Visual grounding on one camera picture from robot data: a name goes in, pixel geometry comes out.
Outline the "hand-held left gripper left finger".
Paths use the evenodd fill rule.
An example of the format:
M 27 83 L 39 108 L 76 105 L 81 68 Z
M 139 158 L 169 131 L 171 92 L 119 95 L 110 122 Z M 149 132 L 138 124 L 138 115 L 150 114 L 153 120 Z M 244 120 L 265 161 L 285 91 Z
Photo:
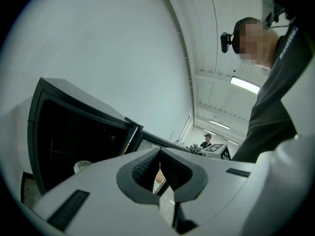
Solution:
M 157 205 L 135 203 L 118 187 L 121 166 L 149 149 L 100 161 L 69 177 L 42 196 L 34 207 L 36 227 L 45 236 L 178 236 Z M 76 191 L 89 195 L 62 232 L 49 218 Z

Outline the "orange cushion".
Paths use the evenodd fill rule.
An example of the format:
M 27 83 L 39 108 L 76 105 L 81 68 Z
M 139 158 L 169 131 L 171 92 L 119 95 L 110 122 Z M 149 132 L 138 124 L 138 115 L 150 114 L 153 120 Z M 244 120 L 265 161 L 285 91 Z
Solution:
M 159 169 L 159 171 L 158 171 L 158 173 L 157 173 L 157 175 L 156 175 L 156 177 L 155 177 L 155 181 L 156 181 L 159 185 L 161 185 L 162 183 L 164 183 L 165 177 L 164 177 L 164 175 L 163 175 L 161 169 Z

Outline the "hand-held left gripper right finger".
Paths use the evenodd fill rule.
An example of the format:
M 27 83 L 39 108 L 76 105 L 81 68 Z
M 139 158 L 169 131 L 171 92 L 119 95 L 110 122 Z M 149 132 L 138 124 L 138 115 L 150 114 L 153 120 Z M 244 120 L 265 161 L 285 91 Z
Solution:
M 162 148 L 160 166 L 174 191 L 172 227 L 182 235 L 200 227 L 231 201 L 255 164 L 204 158 Z

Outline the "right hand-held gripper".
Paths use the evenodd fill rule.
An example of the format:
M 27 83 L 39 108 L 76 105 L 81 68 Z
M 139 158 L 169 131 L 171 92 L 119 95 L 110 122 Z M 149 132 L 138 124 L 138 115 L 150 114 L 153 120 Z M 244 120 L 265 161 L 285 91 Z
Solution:
M 207 158 L 231 160 L 227 144 L 214 144 L 204 149 L 194 145 L 190 146 L 190 152 Z

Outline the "black cabinet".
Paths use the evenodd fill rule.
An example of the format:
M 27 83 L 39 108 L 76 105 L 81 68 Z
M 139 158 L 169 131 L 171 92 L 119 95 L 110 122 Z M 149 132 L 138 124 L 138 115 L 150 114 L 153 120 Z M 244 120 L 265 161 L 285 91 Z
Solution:
M 141 129 L 69 81 L 40 78 L 28 117 L 29 159 L 39 192 L 71 177 L 77 162 L 123 155 Z

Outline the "person's black clothing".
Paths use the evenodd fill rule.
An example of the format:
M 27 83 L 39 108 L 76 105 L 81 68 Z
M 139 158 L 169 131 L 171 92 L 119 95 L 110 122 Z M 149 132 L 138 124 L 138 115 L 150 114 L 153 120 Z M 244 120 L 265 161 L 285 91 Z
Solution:
M 252 107 L 248 132 L 234 161 L 255 163 L 260 154 L 273 151 L 297 132 L 281 99 L 302 75 L 315 55 L 315 40 L 292 23 L 280 36 L 274 62 Z

